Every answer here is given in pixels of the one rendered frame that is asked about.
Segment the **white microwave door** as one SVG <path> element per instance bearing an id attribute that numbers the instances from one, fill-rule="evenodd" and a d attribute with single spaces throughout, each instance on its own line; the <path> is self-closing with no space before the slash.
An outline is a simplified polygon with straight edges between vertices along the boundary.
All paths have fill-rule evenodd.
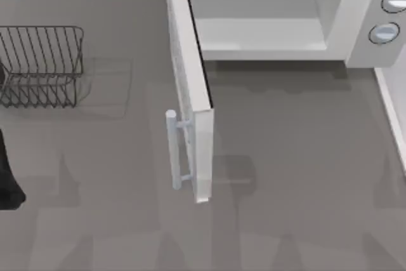
<path id="1" fill-rule="evenodd" d="M 195 202 L 208 202 L 213 184 L 214 105 L 191 0 L 167 0 L 173 72 Z"/>

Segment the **pale microwave oven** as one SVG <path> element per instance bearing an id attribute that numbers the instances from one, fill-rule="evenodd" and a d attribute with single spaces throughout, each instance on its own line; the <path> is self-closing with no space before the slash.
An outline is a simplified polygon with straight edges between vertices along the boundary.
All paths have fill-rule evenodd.
<path id="1" fill-rule="evenodd" d="M 406 11 L 382 0 L 191 0 L 206 60 L 341 61 L 349 68 L 392 65 L 406 43 Z M 369 32 L 397 23 L 398 37 L 377 45 Z"/>

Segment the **grey microwave knob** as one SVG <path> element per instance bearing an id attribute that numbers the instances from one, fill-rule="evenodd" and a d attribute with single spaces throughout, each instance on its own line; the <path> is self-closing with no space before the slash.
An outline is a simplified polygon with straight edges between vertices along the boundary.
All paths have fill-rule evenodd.
<path id="1" fill-rule="evenodd" d="M 394 41 L 400 34 L 397 23 L 385 23 L 374 26 L 369 32 L 369 41 L 373 44 L 382 45 Z"/>
<path id="2" fill-rule="evenodd" d="M 406 11 L 406 0 L 382 0 L 382 9 L 389 14 Z"/>

